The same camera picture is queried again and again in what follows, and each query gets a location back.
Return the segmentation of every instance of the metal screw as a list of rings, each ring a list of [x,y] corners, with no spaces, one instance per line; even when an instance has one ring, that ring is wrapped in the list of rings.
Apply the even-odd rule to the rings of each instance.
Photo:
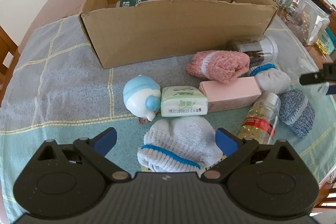
[[[215,170],[209,170],[209,171],[204,173],[204,176],[207,179],[219,179],[221,177],[221,173],[219,173],[218,171],[215,171]]]
[[[128,176],[128,173],[125,171],[117,171],[112,174],[112,178],[116,180],[125,180]]]

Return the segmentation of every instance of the bottle cap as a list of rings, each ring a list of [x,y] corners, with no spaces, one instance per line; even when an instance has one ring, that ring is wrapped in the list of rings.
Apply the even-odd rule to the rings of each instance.
[[[276,95],[273,92],[269,92],[269,91],[263,92],[262,95],[256,100],[255,103],[258,103],[258,102],[271,104],[277,109],[278,113],[280,111],[280,107],[281,107],[280,98],[278,97],[278,95]]]

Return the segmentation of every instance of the green and white tissue package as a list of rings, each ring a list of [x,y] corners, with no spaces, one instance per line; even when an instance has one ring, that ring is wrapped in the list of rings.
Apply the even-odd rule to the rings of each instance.
[[[206,115],[208,99],[193,86],[169,86],[162,89],[162,117]]]

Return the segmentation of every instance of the blue and white toy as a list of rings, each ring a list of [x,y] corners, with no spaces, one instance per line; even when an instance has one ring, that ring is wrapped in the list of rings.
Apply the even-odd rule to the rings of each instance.
[[[124,104],[139,118],[152,121],[161,105],[160,86],[150,77],[139,75],[128,81],[124,87]]]

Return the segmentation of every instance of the open brown box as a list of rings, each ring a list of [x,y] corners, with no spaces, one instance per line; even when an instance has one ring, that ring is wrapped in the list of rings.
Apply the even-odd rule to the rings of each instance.
[[[263,34],[277,10],[272,0],[157,0],[115,8],[117,1],[85,0],[79,15],[104,68],[223,49],[233,37]]]

